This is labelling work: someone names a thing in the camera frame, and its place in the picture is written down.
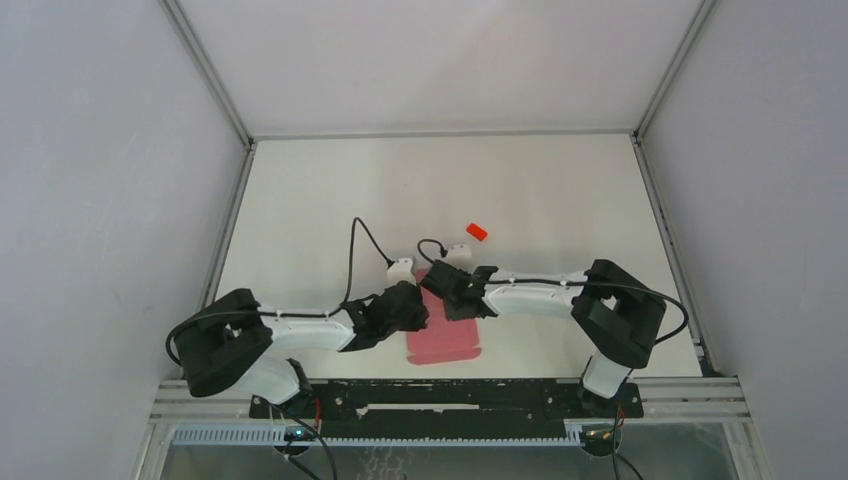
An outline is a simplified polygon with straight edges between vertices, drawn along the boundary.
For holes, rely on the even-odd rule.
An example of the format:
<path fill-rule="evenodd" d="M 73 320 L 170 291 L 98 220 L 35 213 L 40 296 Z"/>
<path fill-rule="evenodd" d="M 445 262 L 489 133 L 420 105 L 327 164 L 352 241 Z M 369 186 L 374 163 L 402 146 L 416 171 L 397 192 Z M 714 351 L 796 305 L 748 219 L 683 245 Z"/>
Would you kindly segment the pink cardboard box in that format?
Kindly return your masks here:
<path fill-rule="evenodd" d="M 428 318 L 423 329 L 406 333 L 406 358 L 417 366 L 438 365 L 478 358 L 482 353 L 477 321 L 452 321 L 443 300 L 421 287 Z"/>

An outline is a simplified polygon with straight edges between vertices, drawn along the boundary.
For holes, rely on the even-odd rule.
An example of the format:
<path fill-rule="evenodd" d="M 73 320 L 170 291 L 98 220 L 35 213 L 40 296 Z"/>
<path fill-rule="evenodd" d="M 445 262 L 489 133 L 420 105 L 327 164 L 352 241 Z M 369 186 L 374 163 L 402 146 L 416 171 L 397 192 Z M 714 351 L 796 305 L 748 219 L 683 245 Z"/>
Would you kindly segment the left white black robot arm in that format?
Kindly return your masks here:
<path fill-rule="evenodd" d="M 193 397 L 237 390 L 298 417 L 310 409 L 313 392 L 288 352 L 367 350 L 396 332 L 423 329 L 428 317 L 419 287 L 408 281 L 326 312 L 271 309 L 239 288 L 175 326 L 165 350 L 182 368 Z"/>

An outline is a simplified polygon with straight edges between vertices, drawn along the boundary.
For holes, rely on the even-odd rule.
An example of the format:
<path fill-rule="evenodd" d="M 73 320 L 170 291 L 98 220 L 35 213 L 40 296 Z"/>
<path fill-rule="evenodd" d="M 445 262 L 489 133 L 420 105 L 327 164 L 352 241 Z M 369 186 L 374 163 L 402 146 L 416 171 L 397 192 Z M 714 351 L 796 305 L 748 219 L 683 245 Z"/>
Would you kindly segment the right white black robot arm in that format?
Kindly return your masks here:
<path fill-rule="evenodd" d="M 443 301 L 451 321 L 537 315 L 574 321 L 595 346 L 580 378 L 579 406 L 605 415 L 627 377 L 645 368 L 671 301 L 616 263 L 599 259 L 571 274 L 543 275 L 438 260 L 420 285 Z"/>

